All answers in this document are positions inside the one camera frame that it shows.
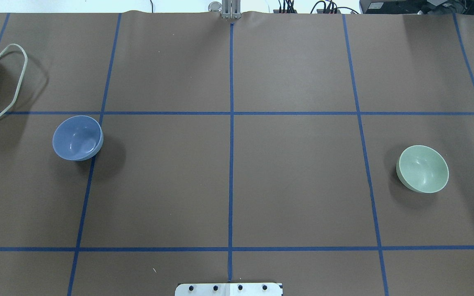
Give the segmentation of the blue bowl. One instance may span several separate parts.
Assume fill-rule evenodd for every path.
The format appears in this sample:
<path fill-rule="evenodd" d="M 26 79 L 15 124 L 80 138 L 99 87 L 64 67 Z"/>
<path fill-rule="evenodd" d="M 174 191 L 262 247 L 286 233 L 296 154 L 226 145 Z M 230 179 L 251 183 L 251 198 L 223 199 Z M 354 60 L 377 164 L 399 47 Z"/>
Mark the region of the blue bowl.
<path fill-rule="evenodd" d="M 56 155 L 68 161 L 92 159 L 104 142 L 103 130 L 90 116 L 73 116 L 55 130 L 51 141 Z"/>

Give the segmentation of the green bowl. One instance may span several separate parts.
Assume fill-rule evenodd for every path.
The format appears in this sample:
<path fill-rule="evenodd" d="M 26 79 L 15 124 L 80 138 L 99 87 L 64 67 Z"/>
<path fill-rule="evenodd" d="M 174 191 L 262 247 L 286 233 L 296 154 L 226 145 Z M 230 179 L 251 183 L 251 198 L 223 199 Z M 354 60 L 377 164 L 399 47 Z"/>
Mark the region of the green bowl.
<path fill-rule="evenodd" d="M 449 167 L 445 159 L 428 146 L 415 145 L 404 149 L 397 158 L 395 170 L 400 182 L 417 193 L 437 193 L 449 182 Z"/>

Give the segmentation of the black monitor base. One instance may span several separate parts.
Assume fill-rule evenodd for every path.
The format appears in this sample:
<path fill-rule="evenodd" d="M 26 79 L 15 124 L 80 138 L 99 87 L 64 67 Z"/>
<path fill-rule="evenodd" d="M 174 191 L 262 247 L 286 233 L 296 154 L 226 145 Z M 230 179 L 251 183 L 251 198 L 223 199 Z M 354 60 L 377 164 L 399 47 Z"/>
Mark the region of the black monitor base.
<path fill-rule="evenodd" d="M 363 14 L 474 15 L 474 0 L 360 0 Z"/>

